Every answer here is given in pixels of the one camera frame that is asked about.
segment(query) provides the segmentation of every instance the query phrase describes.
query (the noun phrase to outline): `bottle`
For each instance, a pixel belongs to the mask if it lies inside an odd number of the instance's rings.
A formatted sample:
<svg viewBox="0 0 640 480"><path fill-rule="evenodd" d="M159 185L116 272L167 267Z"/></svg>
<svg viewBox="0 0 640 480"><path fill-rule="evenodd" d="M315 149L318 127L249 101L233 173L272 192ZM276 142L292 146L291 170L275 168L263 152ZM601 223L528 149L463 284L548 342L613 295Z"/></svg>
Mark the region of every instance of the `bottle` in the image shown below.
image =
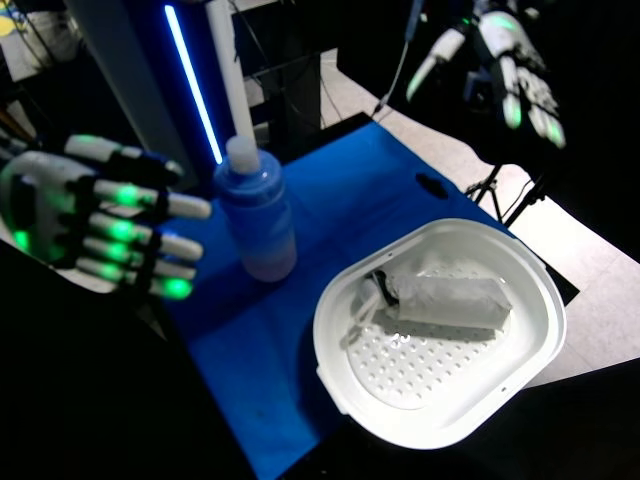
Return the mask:
<svg viewBox="0 0 640 480"><path fill-rule="evenodd" d="M291 207L282 167L247 137L227 142L214 184L246 271L263 282L285 278L296 264Z"/></svg>

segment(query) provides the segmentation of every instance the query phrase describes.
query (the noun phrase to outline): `bottle cap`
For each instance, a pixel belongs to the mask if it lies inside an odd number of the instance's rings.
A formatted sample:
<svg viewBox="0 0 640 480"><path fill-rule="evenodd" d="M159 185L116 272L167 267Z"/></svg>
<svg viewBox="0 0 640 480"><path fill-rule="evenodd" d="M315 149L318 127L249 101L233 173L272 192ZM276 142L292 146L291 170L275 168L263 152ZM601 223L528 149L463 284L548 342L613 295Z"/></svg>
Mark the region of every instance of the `bottle cap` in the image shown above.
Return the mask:
<svg viewBox="0 0 640 480"><path fill-rule="evenodd" d="M227 155L231 170L240 175L249 175L260 170L260 156L253 140L242 135L231 137L227 142Z"/></svg>

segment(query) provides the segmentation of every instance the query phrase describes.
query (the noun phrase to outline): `robotic hand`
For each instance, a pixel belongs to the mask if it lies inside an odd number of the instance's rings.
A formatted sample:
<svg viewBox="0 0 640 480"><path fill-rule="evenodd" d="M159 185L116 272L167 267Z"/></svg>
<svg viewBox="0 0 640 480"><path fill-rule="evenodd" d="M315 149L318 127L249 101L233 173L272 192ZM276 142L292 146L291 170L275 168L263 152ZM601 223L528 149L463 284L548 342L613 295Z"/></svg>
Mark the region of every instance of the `robotic hand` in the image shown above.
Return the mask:
<svg viewBox="0 0 640 480"><path fill-rule="evenodd" d="M449 28L435 42L407 89L411 101L430 74L436 74L458 53L468 38L491 76L498 116L513 130L521 127L523 106L537 135L557 148L566 145L558 104L543 80L545 64L515 17L515 2L498 9L497 2L475 0L471 20Z"/></svg>
<svg viewBox="0 0 640 480"><path fill-rule="evenodd" d="M70 137L65 156L20 148L6 134L0 140L5 159L15 155L0 171L0 213L21 250L154 295L191 293L202 246L110 211L115 204L162 218L209 217L209 202L168 193L182 174L177 163L88 135Z"/></svg>

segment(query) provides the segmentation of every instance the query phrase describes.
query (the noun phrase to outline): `white plastic tub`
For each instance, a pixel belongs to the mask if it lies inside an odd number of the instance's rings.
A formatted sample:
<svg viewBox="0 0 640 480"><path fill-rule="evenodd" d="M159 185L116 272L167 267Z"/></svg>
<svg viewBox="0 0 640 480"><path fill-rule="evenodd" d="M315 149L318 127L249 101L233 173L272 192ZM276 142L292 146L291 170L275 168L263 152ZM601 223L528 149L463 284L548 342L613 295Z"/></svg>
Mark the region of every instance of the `white plastic tub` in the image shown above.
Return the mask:
<svg viewBox="0 0 640 480"><path fill-rule="evenodd" d="M513 305L502 331L393 322L355 326L362 278L388 273L494 278ZM562 299L518 240L460 219L429 223L336 276L318 303L318 375L341 413L396 445L456 443L504 405L560 351Z"/></svg>

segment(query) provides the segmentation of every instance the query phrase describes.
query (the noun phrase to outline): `white pole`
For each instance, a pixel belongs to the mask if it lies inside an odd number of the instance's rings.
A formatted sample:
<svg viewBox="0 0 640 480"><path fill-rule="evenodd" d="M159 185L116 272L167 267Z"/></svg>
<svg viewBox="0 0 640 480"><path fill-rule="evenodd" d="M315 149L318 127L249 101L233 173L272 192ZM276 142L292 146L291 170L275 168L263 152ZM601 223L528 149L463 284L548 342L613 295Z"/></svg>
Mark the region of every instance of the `white pole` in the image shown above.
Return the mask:
<svg viewBox="0 0 640 480"><path fill-rule="evenodd" d="M228 2L214 0L206 5L206 9L236 133L255 141L240 59L236 57L235 32Z"/></svg>

